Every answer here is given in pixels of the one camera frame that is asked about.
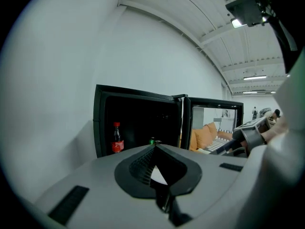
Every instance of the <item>orange cushion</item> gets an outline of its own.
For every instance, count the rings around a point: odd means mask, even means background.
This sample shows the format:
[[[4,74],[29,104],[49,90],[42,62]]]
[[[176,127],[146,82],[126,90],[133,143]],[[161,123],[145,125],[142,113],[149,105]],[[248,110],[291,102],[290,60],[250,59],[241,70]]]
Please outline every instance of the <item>orange cushion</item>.
[[[212,140],[214,140],[216,137],[217,137],[217,130],[216,130],[216,126],[215,126],[215,123],[212,122],[210,124],[207,124],[209,130],[210,130],[210,133],[211,133],[211,136],[212,136]]]
[[[202,129],[195,129],[194,132],[197,139],[197,148],[203,149],[212,144],[212,136],[207,125]]]
[[[218,137],[227,139],[229,141],[232,140],[232,136],[233,136],[232,133],[227,133],[227,132],[222,132],[222,131],[219,131],[217,135],[218,135]]]
[[[191,133],[190,150],[192,150],[192,151],[197,150],[197,139],[196,139],[196,134],[195,134],[194,130],[192,130],[192,133]]]

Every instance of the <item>white wall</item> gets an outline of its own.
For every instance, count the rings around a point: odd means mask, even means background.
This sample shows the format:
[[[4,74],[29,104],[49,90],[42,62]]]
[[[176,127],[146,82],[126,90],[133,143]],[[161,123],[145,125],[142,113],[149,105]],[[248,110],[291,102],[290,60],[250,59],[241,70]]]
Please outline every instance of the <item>white wall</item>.
[[[203,125],[214,122],[214,118],[221,118],[222,110],[221,109],[212,109],[212,108],[204,108],[204,119]],[[219,129],[219,123],[215,123],[216,128]]]
[[[221,99],[221,77],[195,46],[118,0],[33,0],[0,58],[1,164],[35,201],[96,158],[96,84]]]
[[[96,158],[91,61],[117,2],[32,0],[1,52],[1,164],[29,201]]]
[[[96,59],[98,84],[221,99],[221,77],[196,46],[165,23],[127,9]]]
[[[256,107],[257,111],[261,111],[264,108],[271,108],[272,112],[275,109],[281,108],[278,106],[277,102],[272,96],[259,96],[259,97],[234,97],[232,99],[235,102],[241,102],[244,104],[244,123],[252,120],[252,110]]]

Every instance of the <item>black fridge door frame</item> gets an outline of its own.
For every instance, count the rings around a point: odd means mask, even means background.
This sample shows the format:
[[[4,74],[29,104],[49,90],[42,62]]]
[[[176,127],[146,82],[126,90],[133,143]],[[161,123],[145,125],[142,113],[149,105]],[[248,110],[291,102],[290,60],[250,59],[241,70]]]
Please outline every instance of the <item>black fridge door frame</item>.
[[[94,96],[94,106],[93,106],[93,133],[94,133],[94,143],[96,156],[102,157],[107,156],[106,153],[106,140],[105,136],[101,133],[105,133],[105,110],[106,110],[106,99],[110,96],[125,97],[131,99],[142,99],[155,102],[170,103],[176,102],[181,103],[181,108],[179,111],[179,129],[182,124],[182,101],[181,97],[187,95],[178,95],[178,96],[167,96],[161,94],[154,94],[150,92],[134,90],[129,88],[122,88],[116,86],[107,86],[107,85],[96,85],[95,96]]]
[[[191,132],[193,125],[193,108],[196,106],[204,107],[204,108],[237,110],[236,126],[240,126],[243,123],[243,116],[244,116],[243,103],[210,99],[210,98],[185,97],[183,101],[183,124],[182,124],[182,136],[181,136],[180,148],[189,149],[190,147]]]

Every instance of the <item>black slot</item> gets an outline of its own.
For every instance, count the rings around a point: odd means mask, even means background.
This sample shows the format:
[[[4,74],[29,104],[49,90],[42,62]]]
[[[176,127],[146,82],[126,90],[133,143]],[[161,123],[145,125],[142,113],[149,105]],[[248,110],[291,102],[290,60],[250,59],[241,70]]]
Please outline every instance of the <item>black slot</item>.
[[[89,188],[75,186],[49,213],[49,217],[65,225],[88,191]]]
[[[241,172],[242,169],[243,169],[243,166],[237,166],[237,165],[232,165],[232,164],[228,164],[228,163],[222,163],[222,164],[220,164],[219,167],[229,169],[229,170],[238,171],[238,172]]]

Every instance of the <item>ceiling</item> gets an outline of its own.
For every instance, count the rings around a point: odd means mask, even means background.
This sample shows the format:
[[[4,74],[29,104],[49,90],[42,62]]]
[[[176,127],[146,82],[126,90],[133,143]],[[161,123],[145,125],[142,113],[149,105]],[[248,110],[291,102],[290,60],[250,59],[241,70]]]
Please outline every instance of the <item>ceiling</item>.
[[[213,61],[233,96],[253,90],[271,94],[287,77],[275,34],[269,24],[235,29],[225,7],[232,1],[120,0],[119,4],[153,14],[182,31]],[[267,78],[244,80],[254,75]]]

